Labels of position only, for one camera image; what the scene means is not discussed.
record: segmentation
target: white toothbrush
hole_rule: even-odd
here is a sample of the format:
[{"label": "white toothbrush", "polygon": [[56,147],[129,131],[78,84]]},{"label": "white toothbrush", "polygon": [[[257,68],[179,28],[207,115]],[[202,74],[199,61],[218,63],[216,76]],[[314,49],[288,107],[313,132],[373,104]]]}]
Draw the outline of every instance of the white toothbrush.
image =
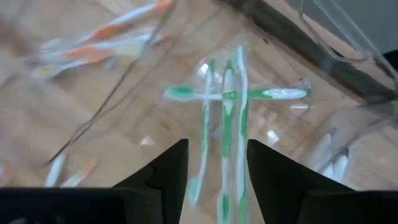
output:
[{"label": "white toothbrush", "polygon": [[343,181],[347,165],[348,165],[348,157],[343,154],[337,155],[336,161],[333,164],[334,168],[333,180],[340,183]]},{"label": "white toothbrush", "polygon": [[58,179],[61,176],[62,170],[63,170],[63,165],[65,164],[65,161],[67,159],[67,155],[65,153],[60,154],[56,160],[54,161],[49,175],[47,176],[47,179],[45,180],[44,187],[54,187]]},{"label": "white toothbrush", "polygon": [[[211,80],[214,77],[215,73],[215,60],[211,59],[209,61],[209,68],[208,73],[206,76],[206,87],[205,87],[205,94],[209,95],[211,92]],[[201,163],[199,174],[190,180],[190,195],[189,199],[190,202],[194,205],[199,200],[201,188],[203,185],[203,180],[205,178],[205,172],[207,167],[207,157],[209,151],[209,144],[210,144],[210,109],[211,103],[209,99],[203,100],[202,106],[202,135],[201,135]]]},{"label": "white toothbrush", "polygon": [[319,171],[322,168],[320,161],[328,153],[331,141],[335,136],[336,128],[332,127],[322,138],[314,148],[314,156],[310,161],[310,167],[313,170]]},{"label": "white toothbrush", "polygon": [[[243,45],[240,45],[232,53],[231,65],[234,70],[235,75],[241,78],[241,107],[239,109],[238,118],[238,144],[236,148],[236,200],[238,203],[238,223],[247,223],[247,186],[246,186],[246,144],[248,140],[248,134],[246,132],[248,126],[248,116],[249,116],[249,82],[248,74],[246,71],[246,50]],[[286,94],[290,94],[291,97],[297,96],[297,94],[292,94],[295,91],[289,90],[285,91]],[[261,93],[261,96],[272,96],[275,99],[283,91],[279,90],[266,90]]]},{"label": "white toothbrush", "polygon": [[54,50],[70,49],[85,44],[91,44],[93,42],[104,41],[105,39],[112,37],[118,32],[121,32],[129,24],[132,24],[133,22],[136,22],[137,20],[145,16],[149,16],[151,14],[160,14],[161,12],[164,12],[166,9],[171,7],[172,4],[173,1],[167,0],[133,9],[125,15],[122,15],[114,19],[113,21],[108,22],[107,24],[99,27],[89,34],[84,35],[83,37],[72,43],[66,43],[62,39],[51,40],[41,47],[41,51],[49,52]]},{"label": "white toothbrush", "polygon": [[61,187],[78,187],[94,170],[97,165],[96,160],[90,161],[81,171],[67,179]]},{"label": "white toothbrush", "polygon": [[69,69],[69,68],[75,68],[78,67],[80,65],[84,65],[87,62],[83,62],[80,60],[77,60],[75,62],[72,63],[68,63],[66,65],[45,65],[45,66],[41,66],[39,68],[36,68],[35,70],[32,71],[32,73],[30,74],[30,76],[34,79],[38,79],[38,80],[46,80],[52,77],[57,76],[59,73]]},{"label": "white toothbrush", "polygon": [[[224,73],[223,92],[234,91],[235,80],[232,69],[228,65]],[[223,99],[222,120],[223,137],[221,143],[221,190],[217,198],[218,223],[231,223],[232,201],[230,180],[231,150],[233,145],[233,120],[234,120],[235,101]]]},{"label": "white toothbrush", "polygon": [[[145,42],[150,39],[153,30],[138,36],[127,37],[121,40],[99,42],[53,52],[42,53],[37,56],[42,63],[63,64],[76,60],[87,63],[98,62],[113,55],[127,55],[138,57]],[[162,40],[164,36],[158,35],[154,43]]]}]

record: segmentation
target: wooden floor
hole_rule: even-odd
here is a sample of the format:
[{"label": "wooden floor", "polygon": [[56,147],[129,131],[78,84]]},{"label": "wooden floor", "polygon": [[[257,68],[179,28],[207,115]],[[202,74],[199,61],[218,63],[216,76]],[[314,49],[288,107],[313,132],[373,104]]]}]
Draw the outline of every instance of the wooden floor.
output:
[{"label": "wooden floor", "polygon": [[[296,18],[285,2],[267,2],[289,18]],[[11,114],[7,116],[9,123],[19,124],[9,131],[18,139],[15,146],[12,150],[4,149],[0,155],[19,166],[49,159],[76,127],[95,113],[128,65],[121,60],[110,72],[103,63],[88,65],[31,86],[26,82],[29,66],[23,57],[34,53],[42,42],[82,35],[144,3],[145,0],[0,0],[0,40],[6,40],[0,46],[0,71],[1,75],[17,73],[16,80],[0,89],[0,108]],[[156,46],[143,56],[104,111],[133,87],[134,91],[70,149],[65,175],[76,172],[93,158],[99,160],[98,168],[84,182],[85,187],[110,187],[118,183],[181,138],[190,140],[190,175],[198,172],[201,104],[168,102],[162,94],[169,85],[200,82],[193,69],[201,59],[219,49],[247,44],[250,84],[293,86],[301,78],[311,81],[313,99],[253,101],[249,115],[249,138],[303,164],[314,153],[314,144],[330,128],[326,120],[337,109],[359,103],[342,88],[337,89],[322,79],[318,68],[273,36],[258,32],[236,12],[213,1],[180,1],[162,32],[173,35],[178,44]],[[215,114],[215,128],[219,118]],[[385,140],[386,135],[394,139],[396,130],[387,127],[383,133],[369,135],[353,145],[345,184],[357,189],[398,186],[394,165],[398,151],[391,141]],[[193,213],[185,210],[182,223],[215,223],[219,164],[220,151],[215,147],[208,161],[208,170],[214,172],[206,176],[203,203]],[[43,186],[47,172],[48,167],[22,169],[12,185]],[[252,204],[258,216],[258,206],[255,201]]]}]

